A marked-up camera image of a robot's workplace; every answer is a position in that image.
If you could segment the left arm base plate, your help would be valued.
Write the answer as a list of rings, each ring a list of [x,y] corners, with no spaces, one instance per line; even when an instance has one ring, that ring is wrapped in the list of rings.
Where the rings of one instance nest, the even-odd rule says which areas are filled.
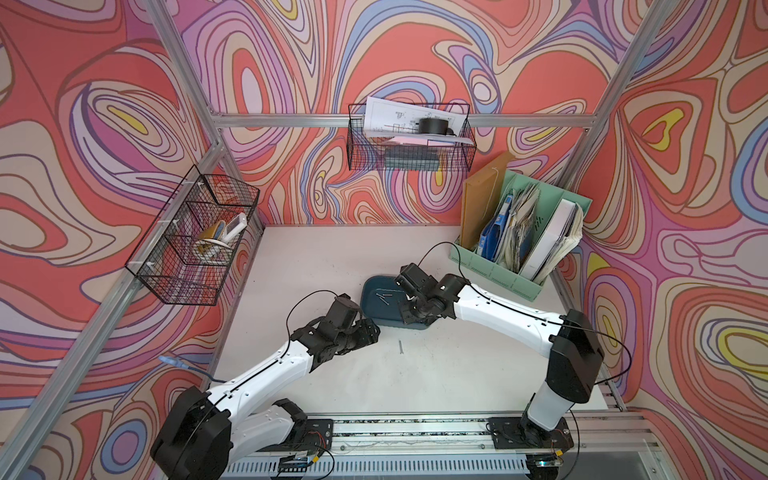
[[[330,418],[310,418],[293,426],[288,437],[279,444],[267,446],[261,452],[309,450],[319,452],[332,446],[334,421]]]

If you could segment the white paper sheets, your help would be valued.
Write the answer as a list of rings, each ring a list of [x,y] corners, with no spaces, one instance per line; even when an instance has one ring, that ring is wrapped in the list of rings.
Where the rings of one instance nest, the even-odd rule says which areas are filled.
[[[418,134],[417,123],[421,118],[426,117],[449,120],[454,135]],[[462,134],[466,121],[466,114],[368,97],[365,104],[362,131],[368,138],[384,138],[410,145],[473,145],[474,141],[471,137],[468,134]]]

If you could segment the green file organizer box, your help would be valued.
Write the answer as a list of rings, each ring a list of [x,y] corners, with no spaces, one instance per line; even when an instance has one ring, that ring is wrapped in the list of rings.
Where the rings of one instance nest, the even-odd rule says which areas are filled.
[[[474,238],[456,242],[449,258],[505,290],[535,300],[549,274],[581,241],[592,201],[508,171],[500,190],[481,198]]]

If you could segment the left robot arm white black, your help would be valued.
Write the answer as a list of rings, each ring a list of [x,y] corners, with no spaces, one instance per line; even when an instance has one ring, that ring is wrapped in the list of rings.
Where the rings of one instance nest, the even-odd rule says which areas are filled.
[[[336,356],[378,342],[379,327],[348,295],[327,313],[290,333],[266,360],[207,391],[185,390],[174,402],[150,450],[169,479],[218,479],[230,463],[264,448],[322,450],[307,414],[275,394]]]

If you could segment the stack of papers in organizer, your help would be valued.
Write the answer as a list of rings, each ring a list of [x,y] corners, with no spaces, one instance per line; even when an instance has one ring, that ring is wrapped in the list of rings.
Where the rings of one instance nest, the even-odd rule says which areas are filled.
[[[523,245],[534,225],[539,196],[538,186],[530,184],[516,193],[510,207],[507,225],[499,243],[496,263],[514,273],[521,268]]]

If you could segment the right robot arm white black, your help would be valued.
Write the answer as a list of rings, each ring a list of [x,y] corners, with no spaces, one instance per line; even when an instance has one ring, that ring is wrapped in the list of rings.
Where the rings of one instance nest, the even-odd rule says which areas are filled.
[[[604,360],[598,332],[575,309],[564,315],[532,309],[494,295],[461,275],[440,280],[410,263],[395,284],[405,293],[399,306],[406,324],[430,325],[451,318],[472,322],[506,335],[548,360],[546,375],[518,423],[517,437],[542,446],[576,404],[586,404]]]

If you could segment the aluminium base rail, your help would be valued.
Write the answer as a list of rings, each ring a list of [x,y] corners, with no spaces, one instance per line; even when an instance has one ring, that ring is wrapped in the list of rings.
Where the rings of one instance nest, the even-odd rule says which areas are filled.
[[[569,412],[575,442],[563,452],[496,450],[486,423],[512,413],[307,415],[334,421],[319,452],[261,452],[218,479],[668,479],[647,422],[627,412]]]

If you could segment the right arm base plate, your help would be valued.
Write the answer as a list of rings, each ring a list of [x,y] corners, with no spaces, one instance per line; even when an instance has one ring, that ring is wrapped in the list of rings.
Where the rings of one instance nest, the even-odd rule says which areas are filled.
[[[496,450],[539,449],[566,452],[574,447],[574,440],[564,418],[554,430],[546,431],[533,423],[521,425],[522,417],[491,417],[486,429]]]

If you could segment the teal plastic storage tray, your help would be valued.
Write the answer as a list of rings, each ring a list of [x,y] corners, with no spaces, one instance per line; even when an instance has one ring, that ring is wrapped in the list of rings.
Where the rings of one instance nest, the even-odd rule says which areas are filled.
[[[426,330],[427,325],[403,321],[400,305],[406,300],[405,292],[395,283],[394,277],[376,275],[365,281],[360,306],[365,317],[379,327]]]

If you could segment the blue folder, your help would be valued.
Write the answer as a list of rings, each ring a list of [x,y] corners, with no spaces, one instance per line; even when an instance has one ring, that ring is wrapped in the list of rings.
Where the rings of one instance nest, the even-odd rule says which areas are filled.
[[[508,194],[500,203],[496,214],[481,232],[476,253],[486,260],[494,261],[496,258],[496,251],[506,228],[513,200],[514,194]]]

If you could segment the brown cardboard folder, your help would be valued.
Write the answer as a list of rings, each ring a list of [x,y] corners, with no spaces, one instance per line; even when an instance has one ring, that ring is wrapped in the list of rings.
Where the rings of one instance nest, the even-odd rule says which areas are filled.
[[[459,245],[475,248],[485,225],[495,214],[509,164],[515,157],[505,152],[470,175],[463,184]]]

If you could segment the black tape roll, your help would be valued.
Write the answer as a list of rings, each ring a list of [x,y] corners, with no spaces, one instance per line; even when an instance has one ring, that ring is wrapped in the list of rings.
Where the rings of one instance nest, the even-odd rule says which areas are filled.
[[[454,135],[449,120],[435,117],[421,118],[417,123],[417,133],[420,135]]]

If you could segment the white binder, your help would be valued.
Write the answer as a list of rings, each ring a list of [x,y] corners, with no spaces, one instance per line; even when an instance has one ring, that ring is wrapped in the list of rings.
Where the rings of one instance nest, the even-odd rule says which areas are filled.
[[[543,233],[533,246],[523,263],[519,275],[534,283],[541,283],[539,274],[546,263],[560,248],[562,241],[569,234],[580,207],[567,199],[561,199],[557,209],[547,223]]]

